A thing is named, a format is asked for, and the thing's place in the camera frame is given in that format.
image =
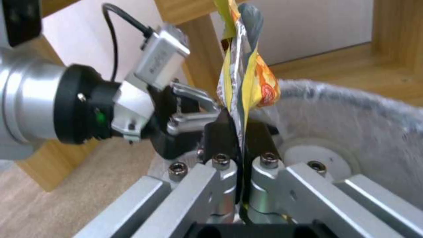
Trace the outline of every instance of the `black cable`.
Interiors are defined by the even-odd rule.
[[[111,82],[115,81],[116,73],[118,71],[118,41],[116,39],[116,32],[112,24],[112,20],[110,19],[109,11],[112,11],[116,13],[118,16],[120,16],[122,19],[127,21],[129,24],[131,24],[133,27],[140,30],[144,37],[149,38],[153,34],[153,29],[151,27],[146,27],[143,24],[141,24],[139,21],[137,21],[135,18],[133,18],[131,15],[127,14],[124,10],[120,9],[119,7],[110,4],[110,3],[104,3],[102,5],[102,11],[104,19],[106,20],[106,23],[109,27],[110,34],[112,35],[112,42],[113,42],[113,54],[114,54],[114,61],[113,61],[113,72],[112,77],[110,78]]]

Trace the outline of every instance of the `snack bag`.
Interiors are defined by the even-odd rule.
[[[227,43],[217,95],[228,108],[244,154],[248,112],[274,104],[280,97],[277,79],[257,51],[263,16],[251,4],[239,7],[235,0],[215,0],[225,21],[223,43]]]

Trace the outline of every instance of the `robotic arm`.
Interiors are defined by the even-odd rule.
[[[190,54],[188,40],[179,29],[169,24],[157,31],[149,28],[143,57],[122,83],[115,83],[103,80],[89,66],[54,65],[26,44],[41,32],[38,1],[2,1],[0,9],[3,158],[25,159],[45,139],[83,144],[92,137],[102,140],[120,136],[130,143],[150,138],[168,159],[194,148],[201,128],[189,129],[190,117],[195,114],[184,118],[182,113],[199,111],[194,100],[208,102],[205,106],[212,105],[209,109],[216,110],[217,106],[201,90],[179,83],[168,86]],[[168,122],[171,134],[167,132]],[[180,130],[179,122],[185,131]]]

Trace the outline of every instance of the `green led light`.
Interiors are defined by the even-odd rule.
[[[104,124],[106,122],[106,116],[102,112],[96,113],[97,123]]]

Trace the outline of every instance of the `white wall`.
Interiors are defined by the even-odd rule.
[[[264,16],[259,52],[267,64],[369,42],[373,0],[252,0]],[[216,33],[224,24],[211,14]]]
[[[113,45],[104,20],[103,2],[115,4],[134,18],[153,28],[163,23],[153,0],[82,0],[43,19],[43,32],[65,65],[90,65],[110,79],[113,69]],[[142,55],[142,33],[110,12],[115,27],[119,68],[117,81],[122,81]],[[177,75],[185,80],[182,70]]]
[[[110,2],[140,22],[162,24],[154,0],[82,0],[43,20],[44,34],[66,65],[87,64],[109,79],[113,66],[110,33],[101,4]],[[268,64],[371,40],[373,0],[252,0],[264,15],[259,52]],[[110,13],[118,36],[121,81],[142,54],[142,33]],[[216,34],[223,22],[212,13]],[[182,71],[177,75],[185,80]]]

